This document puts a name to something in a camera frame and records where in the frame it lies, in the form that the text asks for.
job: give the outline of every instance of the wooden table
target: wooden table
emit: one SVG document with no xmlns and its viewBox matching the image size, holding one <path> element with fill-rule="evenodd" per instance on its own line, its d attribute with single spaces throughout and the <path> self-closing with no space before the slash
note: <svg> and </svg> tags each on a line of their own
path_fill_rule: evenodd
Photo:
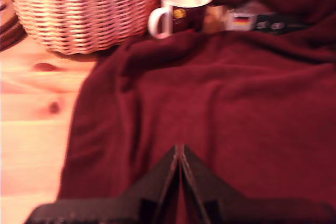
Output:
<svg viewBox="0 0 336 224">
<path fill-rule="evenodd" d="M 209 9 L 205 31 L 219 30 Z M 72 109 L 96 54 L 47 52 L 30 37 L 1 52 L 1 223 L 55 200 Z"/>
</svg>

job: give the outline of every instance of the woven basket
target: woven basket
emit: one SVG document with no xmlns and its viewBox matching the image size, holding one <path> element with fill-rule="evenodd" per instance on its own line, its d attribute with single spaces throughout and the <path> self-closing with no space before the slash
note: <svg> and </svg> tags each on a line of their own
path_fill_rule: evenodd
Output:
<svg viewBox="0 0 336 224">
<path fill-rule="evenodd" d="M 51 51 L 89 54 L 146 32 L 157 0 L 14 0 L 27 33 Z"/>
</svg>

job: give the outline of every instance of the fleece blanket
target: fleece blanket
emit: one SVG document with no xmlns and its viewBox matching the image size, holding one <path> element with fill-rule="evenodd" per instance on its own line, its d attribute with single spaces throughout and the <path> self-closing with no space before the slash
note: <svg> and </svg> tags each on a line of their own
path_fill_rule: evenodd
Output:
<svg viewBox="0 0 336 224">
<path fill-rule="evenodd" d="M 103 52 L 75 107 L 58 197 L 120 195 L 185 143 L 248 197 L 336 208 L 336 0 L 261 1 L 311 26 L 185 31 Z"/>
</svg>

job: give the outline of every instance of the white mug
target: white mug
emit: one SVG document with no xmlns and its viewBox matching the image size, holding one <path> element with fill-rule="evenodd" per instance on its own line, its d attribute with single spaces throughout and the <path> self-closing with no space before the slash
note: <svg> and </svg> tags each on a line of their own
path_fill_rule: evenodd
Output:
<svg viewBox="0 0 336 224">
<path fill-rule="evenodd" d="M 148 20 L 150 34 L 163 39 L 169 35 L 187 29 L 202 30 L 206 5 L 212 0 L 161 0 L 162 7 L 155 9 Z M 158 32 L 162 15 L 162 33 Z"/>
</svg>

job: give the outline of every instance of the german flag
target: german flag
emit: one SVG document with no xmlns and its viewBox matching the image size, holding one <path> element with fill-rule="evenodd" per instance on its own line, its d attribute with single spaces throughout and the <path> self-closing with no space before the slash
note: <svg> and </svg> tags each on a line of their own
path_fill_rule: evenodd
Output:
<svg viewBox="0 0 336 224">
<path fill-rule="evenodd" d="M 234 21 L 233 21 L 233 24 L 238 25 L 238 26 L 248 25 L 249 22 L 250 22 L 249 20 L 250 20 L 249 17 L 235 17 Z"/>
</svg>

